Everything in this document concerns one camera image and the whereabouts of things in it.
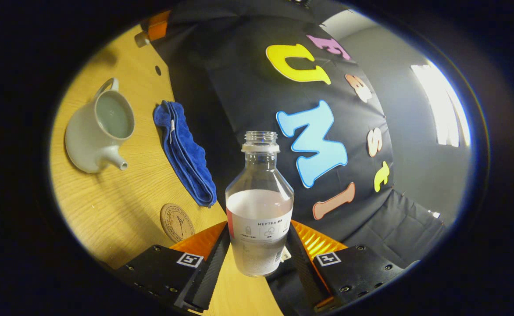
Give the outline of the round cork coaster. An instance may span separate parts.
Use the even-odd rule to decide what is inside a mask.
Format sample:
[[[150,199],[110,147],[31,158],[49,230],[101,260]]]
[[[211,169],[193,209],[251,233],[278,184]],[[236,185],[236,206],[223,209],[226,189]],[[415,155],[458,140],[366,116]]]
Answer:
[[[195,227],[187,213],[173,203],[162,206],[160,223],[165,234],[174,244],[196,234]]]

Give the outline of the blue folded towel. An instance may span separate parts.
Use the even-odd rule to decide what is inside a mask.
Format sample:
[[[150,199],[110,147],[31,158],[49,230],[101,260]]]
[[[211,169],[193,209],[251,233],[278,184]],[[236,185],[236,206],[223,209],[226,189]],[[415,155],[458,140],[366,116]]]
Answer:
[[[193,139],[184,108],[174,101],[162,101],[153,110],[153,122],[161,133],[161,145],[171,168],[202,207],[217,202],[216,185],[207,168],[206,152]]]

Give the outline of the black backdrop cloth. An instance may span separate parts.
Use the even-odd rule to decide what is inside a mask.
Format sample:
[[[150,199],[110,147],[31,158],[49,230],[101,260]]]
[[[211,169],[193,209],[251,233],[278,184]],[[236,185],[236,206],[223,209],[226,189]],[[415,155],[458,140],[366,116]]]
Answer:
[[[447,228],[393,187],[378,96],[321,26],[344,9],[337,0],[182,0],[154,46],[225,212],[245,134],[275,132],[277,169],[294,190],[291,220],[407,269]],[[261,277],[285,316],[312,316],[287,242],[277,270]]]

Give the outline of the white teacup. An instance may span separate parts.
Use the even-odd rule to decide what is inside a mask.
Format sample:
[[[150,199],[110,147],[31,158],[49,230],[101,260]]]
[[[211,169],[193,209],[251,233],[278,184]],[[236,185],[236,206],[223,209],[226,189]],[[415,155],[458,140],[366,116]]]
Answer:
[[[119,149],[135,127],[132,106],[119,92],[119,80],[109,78],[69,120],[66,152],[71,162],[86,173],[99,173],[109,165],[124,171],[128,162]]]

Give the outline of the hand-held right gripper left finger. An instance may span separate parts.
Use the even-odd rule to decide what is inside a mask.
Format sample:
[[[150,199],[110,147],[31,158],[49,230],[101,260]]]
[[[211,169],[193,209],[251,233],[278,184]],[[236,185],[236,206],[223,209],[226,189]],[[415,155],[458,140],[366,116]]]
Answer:
[[[204,312],[229,246],[229,227],[221,222],[168,248],[153,244],[114,273],[161,304]]]

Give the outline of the clear plastic water bottle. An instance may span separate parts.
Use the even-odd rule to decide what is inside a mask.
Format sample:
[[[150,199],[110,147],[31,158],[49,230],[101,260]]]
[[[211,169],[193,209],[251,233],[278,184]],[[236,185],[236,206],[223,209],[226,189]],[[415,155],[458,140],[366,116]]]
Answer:
[[[294,190],[277,169],[276,140],[275,132],[247,132],[245,166],[225,191],[234,260],[250,277],[277,270],[291,226]]]

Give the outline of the long ceiling light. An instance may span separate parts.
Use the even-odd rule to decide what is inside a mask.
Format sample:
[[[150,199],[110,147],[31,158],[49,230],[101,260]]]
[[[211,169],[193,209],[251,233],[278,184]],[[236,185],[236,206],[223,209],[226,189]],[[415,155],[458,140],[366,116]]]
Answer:
[[[437,143],[452,147],[470,147],[471,135],[462,103],[443,72],[429,63],[411,65],[431,107]]]

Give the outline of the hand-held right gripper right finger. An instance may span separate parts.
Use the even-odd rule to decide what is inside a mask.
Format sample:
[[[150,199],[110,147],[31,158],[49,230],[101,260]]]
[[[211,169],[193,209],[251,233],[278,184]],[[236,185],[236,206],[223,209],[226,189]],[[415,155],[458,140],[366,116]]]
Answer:
[[[403,268],[363,244],[345,246],[295,220],[287,249],[315,312],[348,307],[403,273]]]

